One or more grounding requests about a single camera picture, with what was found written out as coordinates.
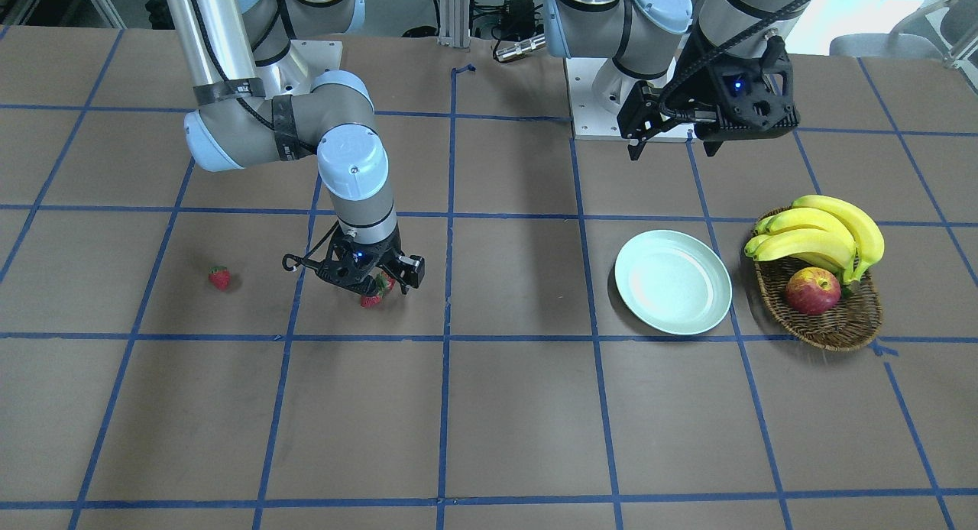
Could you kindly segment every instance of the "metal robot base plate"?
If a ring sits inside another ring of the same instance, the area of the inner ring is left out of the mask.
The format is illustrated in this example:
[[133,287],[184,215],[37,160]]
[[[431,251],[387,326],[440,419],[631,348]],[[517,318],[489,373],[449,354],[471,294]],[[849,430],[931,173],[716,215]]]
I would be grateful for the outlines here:
[[[627,141],[618,134],[616,116],[594,98],[591,84],[607,58],[567,58],[567,91],[574,118],[574,137],[592,141]],[[692,124],[682,124],[657,134],[650,143],[685,143],[692,134]]]

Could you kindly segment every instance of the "grid square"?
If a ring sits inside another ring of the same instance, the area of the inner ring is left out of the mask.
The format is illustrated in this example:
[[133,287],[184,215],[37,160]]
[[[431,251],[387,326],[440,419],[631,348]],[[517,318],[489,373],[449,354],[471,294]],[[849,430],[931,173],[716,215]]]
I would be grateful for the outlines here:
[[476,70],[458,74],[457,110],[464,115],[567,117],[567,80],[562,58],[523,58],[499,64],[493,40],[472,39]]
[[45,203],[173,205],[189,162],[182,123],[174,113],[87,113]]
[[602,343],[622,494],[771,492],[737,343]]
[[126,30],[92,103],[127,108],[196,108],[193,81],[176,32]]
[[[123,351],[124,341],[0,339],[0,501],[74,501]],[[0,527],[36,527],[4,524],[4,513]]]
[[978,496],[944,496],[944,503],[957,528],[978,526]]
[[594,530],[614,528],[611,503],[583,505],[448,506],[445,530]]
[[78,530],[248,530],[252,509],[87,509],[78,519]]
[[978,488],[975,345],[907,343],[893,370],[927,460],[944,488]]
[[[591,282],[594,287],[594,311],[597,313],[597,331],[601,335],[653,335],[658,331],[639,320],[625,304],[614,279],[614,263],[618,252],[631,238],[645,231],[680,231],[689,234],[703,244],[710,244],[709,230],[705,223],[694,221],[587,221],[588,255],[591,259]],[[732,335],[734,325],[729,315],[716,328],[704,335]]]
[[[307,223],[305,215],[181,214],[141,331],[286,332],[297,276],[283,270],[282,256],[304,248]],[[227,291],[207,280],[217,265],[231,272]]]
[[316,157],[217,173],[195,166],[183,206],[308,211],[317,175]]
[[441,343],[294,344],[269,498],[435,496],[441,359]]
[[254,499],[282,350],[137,341],[88,499]]
[[960,71],[935,60],[863,63],[901,131],[978,132],[978,101]]
[[[448,211],[449,129],[446,118],[377,116],[398,211]],[[325,190],[319,205],[332,208]]]
[[455,210],[577,213],[566,123],[455,123]]
[[128,333],[168,219],[165,213],[39,212],[0,283],[3,327]]
[[451,349],[448,496],[610,492],[590,342]]
[[938,220],[895,134],[800,133],[799,137],[825,195],[855,203],[877,221]]
[[683,143],[650,143],[632,161],[626,144],[576,141],[588,215],[703,216]]
[[954,237],[964,251],[971,270],[978,272],[978,228],[954,228]]
[[930,486],[872,351],[756,341],[747,352],[786,490]]
[[855,58],[792,54],[792,63],[801,127],[881,131],[893,128],[873,88],[865,80],[860,81],[863,71]]
[[920,173],[949,221],[978,221],[972,197],[978,183],[975,137],[905,137]]
[[455,219],[453,244],[453,333],[591,333],[577,221]]
[[[11,27],[0,44],[0,103],[84,105],[118,34],[104,28]],[[52,65],[64,56],[70,65]]]
[[0,211],[0,261],[6,261],[10,250],[14,249],[18,235],[24,230],[28,213],[27,210],[14,209]]
[[[317,242],[335,218],[316,218]],[[351,335],[441,335],[445,329],[445,253],[448,245],[446,219],[398,217],[401,246],[406,254],[425,257],[425,280],[406,296],[395,289],[370,310],[360,307],[360,296],[322,282],[306,271],[303,301],[296,319],[296,333]],[[293,248],[291,253],[298,254]],[[324,257],[325,248],[314,254]]]
[[625,530],[724,528],[729,530],[776,529],[785,527],[782,510],[776,501],[625,503],[621,506]]
[[[885,311],[880,334],[978,336],[978,289],[947,229],[880,228],[886,254],[870,271]],[[926,260],[921,249],[926,250]],[[940,307],[940,311],[935,314],[923,307]]]
[[694,150],[712,217],[754,219],[814,192],[793,134],[724,143],[712,158],[706,157],[702,144]]
[[771,311],[764,305],[754,272],[754,262],[743,254],[750,238],[752,223],[713,223],[713,232],[720,245],[720,259],[730,274],[733,288],[733,310],[743,335],[773,335],[787,333]]
[[450,111],[452,68],[471,58],[431,39],[344,36],[342,42],[343,69],[363,80],[377,110]]
[[0,203],[34,203],[76,121],[78,112],[0,109]]
[[944,528],[944,515],[933,498],[792,499],[796,530],[890,530]]
[[436,508],[324,508],[265,509],[263,530],[430,530],[436,526]]
[[0,527],[31,530],[63,530],[71,520],[69,510],[0,510]]

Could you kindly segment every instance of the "black tape wrap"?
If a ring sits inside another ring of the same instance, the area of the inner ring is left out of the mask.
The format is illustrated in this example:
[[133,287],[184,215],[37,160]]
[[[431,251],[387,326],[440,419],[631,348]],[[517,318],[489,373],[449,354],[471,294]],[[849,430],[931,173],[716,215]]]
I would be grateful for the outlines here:
[[279,150],[279,159],[294,161],[313,154],[303,147],[300,134],[296,129],[296,115],[293,113],[293,96],[278,95],[272,98],[272,125],[275,133],[275,147]]
[[265,85],[261,83],[261,78],[229,79],[210,85],[198,85],[193,88],[193,96],[198,106],[210,105],[224,99],[241,98],[241,96],[258,96],[264,99]]

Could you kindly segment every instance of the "chair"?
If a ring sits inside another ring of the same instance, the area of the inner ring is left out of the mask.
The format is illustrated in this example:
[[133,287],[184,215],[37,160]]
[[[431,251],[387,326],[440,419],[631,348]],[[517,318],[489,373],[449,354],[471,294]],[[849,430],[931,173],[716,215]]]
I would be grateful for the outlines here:
[[[950,49],[942,50],[929,39],[904,33],[919,18],[947,8],[940,36]],[[978,49],[978,0],[938,0],[902,19],[888,34],[849,34],[832,40],[829,54],[849,57],[928,58],[942,60],[944,67],[957,68]]]

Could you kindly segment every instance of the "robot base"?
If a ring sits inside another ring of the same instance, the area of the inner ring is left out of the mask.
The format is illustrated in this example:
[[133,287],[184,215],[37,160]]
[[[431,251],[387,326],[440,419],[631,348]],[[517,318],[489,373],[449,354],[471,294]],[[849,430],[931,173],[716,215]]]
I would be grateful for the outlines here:
[[[567,91],[574,119],[574,137],[590,141],[627,141],[618,133],[617,116],[612,115],[594,98],[591,84],[607,58],[567,58]],[[650,143],[685,143],[692,133],[692,123],[657,134]]]
[[304,95],[312,80],[327,70],[339,70],[343,43],[338,40],[293,40],[298,53],[298,65],[289,58],[258,68],[258,77],[265,85],[265,98],[275,95]]

